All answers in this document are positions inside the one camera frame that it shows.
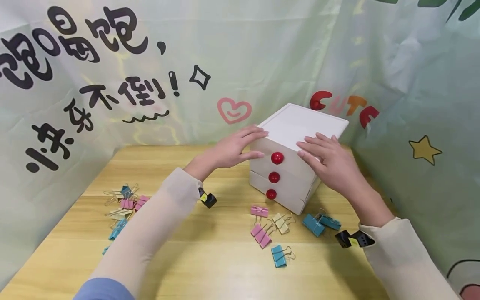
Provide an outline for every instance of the pink heart drawing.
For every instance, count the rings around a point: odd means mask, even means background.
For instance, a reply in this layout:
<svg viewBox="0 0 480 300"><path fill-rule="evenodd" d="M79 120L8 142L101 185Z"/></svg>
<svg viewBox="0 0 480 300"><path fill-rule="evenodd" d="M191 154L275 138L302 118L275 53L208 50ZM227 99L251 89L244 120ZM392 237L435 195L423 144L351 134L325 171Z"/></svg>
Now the pink heart drawing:
<svg viewBox="0 0 480 300"><path fill-rule="evenodd" d="M226 102L230 104L233 111L239 109L242 106L245 106L247 108L247 112L245 112L245 114L243 116L242 116L241 112L231 112L230 110L227 110L227 112L225 113L222 109L222 104L224 104ZM220 116L222 116L223 120L229 125L235 124L235 123L238 123L238 122L241 122L241 121L247 119L250 116L250 114L252 113L252 106L250 105L250 103L248 103L246 101L241 101L239 103L236 103L233 99L230 99L230 98L221 98L217 102L216 108L218 109L218 112L220 113Z"/></svg>

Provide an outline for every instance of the wavy line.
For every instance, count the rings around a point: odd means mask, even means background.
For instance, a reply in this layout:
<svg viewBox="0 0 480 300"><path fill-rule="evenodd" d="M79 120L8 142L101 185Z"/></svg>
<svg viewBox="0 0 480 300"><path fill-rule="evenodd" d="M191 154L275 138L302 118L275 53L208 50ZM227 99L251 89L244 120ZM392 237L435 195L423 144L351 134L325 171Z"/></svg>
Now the wavy line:
<svg viewBox="0 0 480 300"><path fill-rule="evenodd" d="M167 110L164 114L157 114L157 113L153 114L153 118L149 118L149 117L147 117L147 116L144 116L144 117L141 118L141 119L137 119L137 118L134 117L134 118L132 118L131 121L125 121L125 120L122 120L122 121L125 122L125 123L129 123L129 124L132 124L132 123L135 122L135 121L137 121L137 122L145 122L145 120L155 121L156 119L158 119L158 117L166 117L166 116L168 116L169 113L170 113L170 112Z"/></svg>

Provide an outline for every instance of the pink binder clip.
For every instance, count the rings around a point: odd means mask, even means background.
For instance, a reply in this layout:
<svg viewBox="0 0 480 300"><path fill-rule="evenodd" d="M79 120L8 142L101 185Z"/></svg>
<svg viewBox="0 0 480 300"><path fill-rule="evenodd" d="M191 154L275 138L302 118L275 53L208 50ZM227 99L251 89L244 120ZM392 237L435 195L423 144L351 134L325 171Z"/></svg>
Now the pink binder clip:
<svg viewBox="0 0 480 300"><path fill-rule="evenodd" d="M252 208L250 209L250 214L254 216L268 217L268 208L252 205Z"/></svg>
<svg viewBox="0 0 480 300"><path fill-rule="evenodd" d="M142 206L148 201L148 198L147 196L144 196L144 195L141 195L140 198L138 198L137 200L137 204L135 205L135 210L139 210L140 208L142 208Z"/></svg>
<svg viewBox="0 0 480 300"><path fill-rule="evenodd" d="M268 219L267 223L263 227L260 227L260 225L257 224L250 232L251 235L255 238L255 241L257 241L257 243L262 249L265 248L272 241L272 239L268 235L268 231L271 228L274 229L272 230L272 232L270 232L270 235L276 231L276 227L273 222L267 229L264 229L268 225L268 221L272 222L272 220Z"/></svg>
<svg viewBox="0 0 480 300"><path fill-rule="evenodd" d="M120 200L120 207L125 209L133 209L135 205L135 201L129 199L122 199Z"/></svg>

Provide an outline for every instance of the fabric backdrop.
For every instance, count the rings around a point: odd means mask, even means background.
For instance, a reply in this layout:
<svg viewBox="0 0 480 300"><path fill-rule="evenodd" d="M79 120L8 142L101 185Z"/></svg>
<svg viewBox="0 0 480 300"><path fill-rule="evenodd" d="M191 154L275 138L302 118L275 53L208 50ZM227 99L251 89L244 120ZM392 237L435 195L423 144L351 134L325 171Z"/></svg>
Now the fabric backdrop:
<svg viewBox="0 0 480 300"><path fill-rule="evenodd" d="M0 287L117 149L214 143L290 102L348 119L455 289L480 288L479 8L1 0Z"/></svg>

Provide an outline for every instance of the left hand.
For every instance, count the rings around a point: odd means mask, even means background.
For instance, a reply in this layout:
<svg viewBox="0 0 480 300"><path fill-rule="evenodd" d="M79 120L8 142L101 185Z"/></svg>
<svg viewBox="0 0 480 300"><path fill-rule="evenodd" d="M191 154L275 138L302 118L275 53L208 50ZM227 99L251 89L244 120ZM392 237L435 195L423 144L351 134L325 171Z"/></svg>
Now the left hand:
<svg viewBox="0 0 480 300"><path fill-rule="evenodd" d="M260 151L242 153L253 141L266 137L268 132L256 125L243 127L235 133L224 137L212 148L195 157L184 170L203 181L216 168L230 168L249 159L262 158Z"/></svg>

